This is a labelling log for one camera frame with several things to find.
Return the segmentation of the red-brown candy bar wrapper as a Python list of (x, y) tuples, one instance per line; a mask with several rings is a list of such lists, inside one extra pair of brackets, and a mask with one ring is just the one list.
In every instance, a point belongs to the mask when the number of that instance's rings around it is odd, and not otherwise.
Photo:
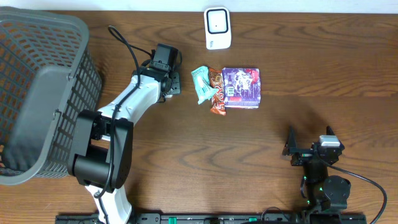
[(214, 114), (220, 114), (224, 116), (226, 114), (226, 109), (224, 104), (223, 76), (221, 70), (209, 68), (209, 79), (210, 86), (216, 89), (216, 93), (211, 99), (212, 107), (210, 111)]

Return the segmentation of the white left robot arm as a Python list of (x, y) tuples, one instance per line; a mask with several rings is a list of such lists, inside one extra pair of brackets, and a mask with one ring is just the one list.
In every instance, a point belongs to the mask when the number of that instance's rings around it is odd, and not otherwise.
[(181, 92), (181, 63), (179, 50), (158, 44), (117, 98), (98, 111), (78, 114), (67, 171), (93, 196), (99, 212), (68, 217), (68, 222), (129, 222), (134, 212), (124, 183), (131, 168), (134, 125), (160, 99)]

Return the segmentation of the teal snack packet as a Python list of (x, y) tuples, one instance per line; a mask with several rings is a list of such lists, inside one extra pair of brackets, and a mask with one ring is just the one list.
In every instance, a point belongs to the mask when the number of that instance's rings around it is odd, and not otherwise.
[(195, 91), (198, 96), (198, 104), (202, 104), (205, 100), (211, 99), (218, 91), (211, 87), (209, 79), (209, 68), (201, 66), (191, 72)]

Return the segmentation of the purple snack box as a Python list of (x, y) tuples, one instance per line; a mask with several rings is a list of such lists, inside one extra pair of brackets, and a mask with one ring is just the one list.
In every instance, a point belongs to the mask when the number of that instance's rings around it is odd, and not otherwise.
[(261, 102), (258, 68), (224, 68), (224, 104), (227, 108), (256, 109)]

